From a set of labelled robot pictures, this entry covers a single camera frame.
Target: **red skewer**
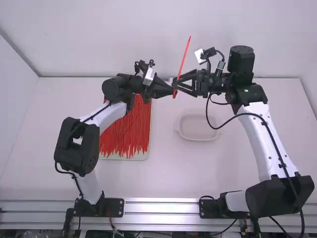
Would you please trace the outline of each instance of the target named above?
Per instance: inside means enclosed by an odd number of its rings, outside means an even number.
[[[186,58],[186,55],[187,55],[187,51],[188,51],[188,47],[189,47],[189,43],[190,43],[190,39],[192,38],[192,36],[190,36],[188,38],[188,42],[187,42],[187,45],[186,45],[186,49],[185,49],[185,52],[184,52],[184,55],[183,55],[183,60],[182,60],[182,63],[180,64],[180,68],[179,68],[179,72],[178,72],[178,76],[177,76],[177,80],[179,79],[180,75],[181,75],[181,72],[182,72],[182,69],[183,69],[183,65],[184,65],[184,62],[185,62],[185,58]],[[176,94],[177,94],[177,89],[174,89],[173,91],[173,98],[176,98]]]

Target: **cable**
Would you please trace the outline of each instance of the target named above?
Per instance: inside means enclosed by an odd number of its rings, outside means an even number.
[[[277,222],[276,219],[274,219],[273,217],[270,217],[272,221],[274,221],[278,227],[280,227],[280,229],[284,232],[284,234],[289,237],[289,238],[293,238],[292,236],[290,236],[287,231]]]
[[[218,232],[218,233],[215,233],[215,234],[211,234],[211,236],[217,236],[217,235],[219,235],[219,234],[222,234],[222,233],[226,232],[227,230],[229,230],[229,229],[233,226],[233,224],[236,223],[237,220],[238,220],[238,219],[235,219],[235,220],[234,220],[226,229],[224,229],[222,232]]]
[[[221,60],[221,61],[224,61],[224,55],[223,55],[223,53],[222,53],[221,51],[219,51],[219,50],[216,50],[216,52],[219,53],[219,54],[222,56],[222,60]]]
[[[214,197],[209,196],[209,195],[204,195],[204,196],[202,196],[199,200],[201,200],[202,198],[210,198],[210,199],[213,199],[213,200],[214,200]]]
[[[77,228],[78,231],[80,230],[80,223],[81,223],[81,217],[79,217],[79,223],[78,223],[78,228]]]
[[[268,131],[268,133],[269,133],[269,136],[270,136],[270,138],[271,138],[271,140],[272,140],[272,143],[273,143],[273,145],[274,145],[274,147],[275,147],[275,150],[276,150],[276,152],[277,152],[277,155],[278,155],[278,157],[279,157],[278,159],[279,159],[279,161],[281,162],[281,166],[282,166],[282,168],[283,168],[283,170],[284,170],[284,172],[285,172],[285,174],[286,174],[286,178],[287,178],[287,180],[288,180],[288,182],[289,182],[289,184],[290,184],[290,186],[291,186],[292,192],[293,192],[293,194],[294,194],[294,196],[295,196],[295,200],[296,200],[297,205],[298,205],[298,208],[299,208],[299,212],[300,212],[300,216],[301,216],[301,222],[302,222],[302,228],[301,228],[301,234],[298,236],[298,238],[302,238],[302,237],[304,236],[304,233],[305,233],[305,220],[304,220],[303,210],[302,210],[301,204],[300,204],[300,202],[299,202],[299,199],[298,199],[298,196],[297,196],[297,192],[296,192],[296,190],[295,190],[295,187],[294,187],[294,185],[293,185],[293,182],[292,182],[292,180],[291,180],[291,178],[290,178],[290,176],[289,176],[289,174],[288,174],[288,171],[287,171],[287,169],[286,169],[286,165],[285,165],[285,163],[284,163],[284,161],[283,161],[283,158],[282,158],[282,156],[281,156],[281,153],[280,153],[280,151],[279,151],[279,149],[278,149],[278,147],[277,147],[276,141],[275,141],[275,139],[274,139],[274,137],[273,137],[273,135],[272,135],[272,132],[271,132],[271,130],[269,129],[269,127],[268,127],[266,121],[265,121],[260,115],[255,114],[255,113],[241,113],[241,114],[237,114],[237,115],[233,116],[232,118],[230,118],[229,120],[227,120],[224,124],[222,124],[222,125],[220,125],[220,126],[218,126],[218,127],[214,127],[214,126],[211,125],[211,123],[210,123],[210,121],[209,121],[209,119],[208,119],[208,104],[209,104],[210,98],[211,98],[211,93],[209,93],[209,96],[208,96],[208,98],[207,98],[207,103],[206,103],[206,119],[207,119],[207,122],[208,122],[209,126],[210,126],[212,129],[218,130],[218,129],[224,127],[225,125],[227,125],[227,124],[228,124],[229,122],[231,122],[233,119],[235,119],[235,118],[237,118],[237,117],[240,117],[240,116],[244,116],[244,115],[254,116],[254,117],[259,118],[259,119],[262,121],[262,124],[266,127],[266,129],[267,129],[267,131]]]
[[[56,162],[56,161],[55,161],[55,170],[56,170],[57,172],[59,172],[60,174],[71,175],[71,178],[72,178],[73,180],[75,180],[76,186],[77,186],[78,191],[79,191],[79,195],[81,196],[82,199],[84,199],[84,194],[83,194],[83,192],[82,192],[81,189],[80,189],[80,186],[79,186],[79,183],[78,183],[78,180],[77,180],[76,175],[75,175],[74,173],[71,173],[71,172],[60,171],[60,170],[58,169],[58,167],[57,167],[57,162]]]
[[[162,233],[162,232],[149,232],[149,233],[154,233],[154,234],[159,234],[159,235],[164,235],[164,236],[169,236],[169,237],[173,236],[171,234],[166,234],[166,233]]]
[[[137,233],[135,236],[133,236],[133,238],[137,238],[139,236],[139,234],[141,234],[142,232]]]
[[[229,103],[218,103],[218,102],[214,102],[214,101],[211,99],[211,97],[210,97],[210,101],[211,101],[212,103],[214,103],[214,104],[217,104],[217,105],[229,105]]]
[[[96,112],[95,114],[93,114],[92,116],[84,119],[83,121],[81,121],[72,131],[71,133],[69,134],[68,138],[70,138],[74,133],[75,131],[82,125],[84,124],[85,122],[89,121],[89,120],[92,120],[95,116],[97,116],[99,113],[101,113],[102,111],[104,111],[105,109],[107,109],[108,107],[111,106],[111,102],[109,102],[104,108],[101,108],[98,112]]]

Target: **white bowl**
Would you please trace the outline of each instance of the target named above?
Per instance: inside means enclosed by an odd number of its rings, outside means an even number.
[[[216,127],[216,119],[213,116],[208,118],[211,125]],[[208,125],[205,111],[197,109],[184,111],[175,122],[174,129],[187,140],[211,141],[217,139],[219,134],[218,130]]]

